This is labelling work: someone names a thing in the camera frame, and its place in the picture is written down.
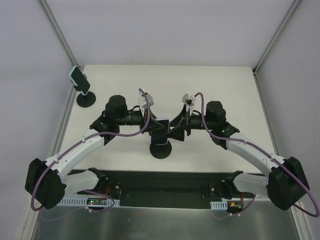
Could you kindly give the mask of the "black phone stand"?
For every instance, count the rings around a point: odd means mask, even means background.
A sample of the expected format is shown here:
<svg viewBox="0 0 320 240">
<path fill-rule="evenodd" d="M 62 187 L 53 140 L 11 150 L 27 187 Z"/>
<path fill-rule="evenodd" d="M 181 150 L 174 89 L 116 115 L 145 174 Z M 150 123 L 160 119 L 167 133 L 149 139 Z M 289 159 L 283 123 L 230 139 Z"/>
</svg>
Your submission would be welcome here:
<svg viewBox="0 0 320 240">
<path fill-rule="evenodd" d="M 90 91 L 91 85 L 85 74 L 80 79 L 80 83 L 74 87 L 80 94 L 76 98 L 76 103 L 82 108 L 88 108 L 96 102 L 96 95 Z"/>
</svg>

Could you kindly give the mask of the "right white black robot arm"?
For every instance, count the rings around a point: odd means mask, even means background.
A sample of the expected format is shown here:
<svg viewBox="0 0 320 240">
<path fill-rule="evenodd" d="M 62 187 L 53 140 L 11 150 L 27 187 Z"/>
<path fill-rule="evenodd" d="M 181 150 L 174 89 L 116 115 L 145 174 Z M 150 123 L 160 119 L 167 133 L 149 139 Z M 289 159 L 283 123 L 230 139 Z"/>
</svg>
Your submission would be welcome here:
<svg viewBox="0 0 320 240">
<path fill-rule="evenodd" d="M 310 192 L 302 165 L 295 157 L 284 158 L 268 153 L 251 143 L 226 119 L 226 111 L 219 101 L 206 104 L 205 114 L 188 110 L 185 104 L 180 114 L 170 122 L 168 138 L 184 141 L 192 130 L 209 130 L 212 141 L 256 167 L 261 175 L 237 170 L 214 186 L 220 198 L 232 199 L 241 193 L 268 197 L 281 210 L 288 210 Z"/>
</svg>

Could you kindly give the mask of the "black phone stand corner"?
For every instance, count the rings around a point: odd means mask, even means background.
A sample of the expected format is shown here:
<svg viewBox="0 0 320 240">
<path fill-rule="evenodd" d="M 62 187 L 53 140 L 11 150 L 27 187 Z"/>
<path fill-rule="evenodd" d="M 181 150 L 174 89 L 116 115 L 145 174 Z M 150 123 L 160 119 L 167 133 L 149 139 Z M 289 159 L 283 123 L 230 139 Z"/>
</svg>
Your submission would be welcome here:
<svg viewBox="0 0 320 240">
<path fill-rule="evenodd" d="M 154 158 L 162 160 L 171 154 L 172 145 L 169 141 L 166 144 L 160 145 L 150 144 L 149 152 Z"/>
</svg>

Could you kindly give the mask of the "phone with light blue case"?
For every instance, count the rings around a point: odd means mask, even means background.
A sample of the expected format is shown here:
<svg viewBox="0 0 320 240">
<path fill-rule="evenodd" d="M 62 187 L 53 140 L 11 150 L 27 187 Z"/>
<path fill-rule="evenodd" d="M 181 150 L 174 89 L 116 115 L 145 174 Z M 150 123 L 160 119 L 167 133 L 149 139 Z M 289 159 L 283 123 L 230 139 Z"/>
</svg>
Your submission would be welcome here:
<svg viewBox="0 0 320 240">
<path fill-rule="evenodd" d="M 77 87 L 78 92 L 81 92 L 81 94 L 84 96 L 88 94 L 91 85 L 88 82 L 87 77 L 83 74 L 83 72 L 77 65 L 74 65 L 71 69 L 69 78 L 74 86 Z"/>
</svg>

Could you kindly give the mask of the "phone with lilac case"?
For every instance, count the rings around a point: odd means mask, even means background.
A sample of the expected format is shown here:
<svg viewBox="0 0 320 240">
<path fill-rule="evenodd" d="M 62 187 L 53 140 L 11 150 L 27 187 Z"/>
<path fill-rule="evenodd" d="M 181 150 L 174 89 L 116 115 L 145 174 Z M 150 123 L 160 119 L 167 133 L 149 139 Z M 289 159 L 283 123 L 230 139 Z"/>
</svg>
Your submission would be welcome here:
<svg viewBox="0 0 320 240">
<path fill-rule="evenodd" d="M 170 120 L 167 117 L 156 118 L 155 120 L 162 125 L 162 128 L 151 132 L 151 144 L 166 145 L 168 143 L 166 134 L 169 132 Z"/>
</svg>

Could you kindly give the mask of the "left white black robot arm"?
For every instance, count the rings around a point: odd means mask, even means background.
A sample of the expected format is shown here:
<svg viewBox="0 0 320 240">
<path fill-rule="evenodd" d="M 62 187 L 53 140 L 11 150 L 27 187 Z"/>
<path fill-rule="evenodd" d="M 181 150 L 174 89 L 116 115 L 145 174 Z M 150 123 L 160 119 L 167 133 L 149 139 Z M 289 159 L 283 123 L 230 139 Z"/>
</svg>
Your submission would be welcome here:
<svg viewBox="0 0 320 240">
<path fill-rule="evenodd" d="M 137 135 L 154 130 L 159 124 L 151 112 L 152 96 L 140 92 L 138 110 L 128 110 L 122 95 L 113 95 L 101 115 L 69 148 L 46 160 L 34 159 L 28 167 L 25 190 L 31 195 L 31 209 L 35 212 L 55 207 L 66 195 L 82 191 L 106 193 L 107 177 L 91 167 L 81 173 L 71 170 L 93 152 L 107 145 L 115 137 L 131 137 L 120 132 L 120 126 L 139 126 Z"/>
</svg>

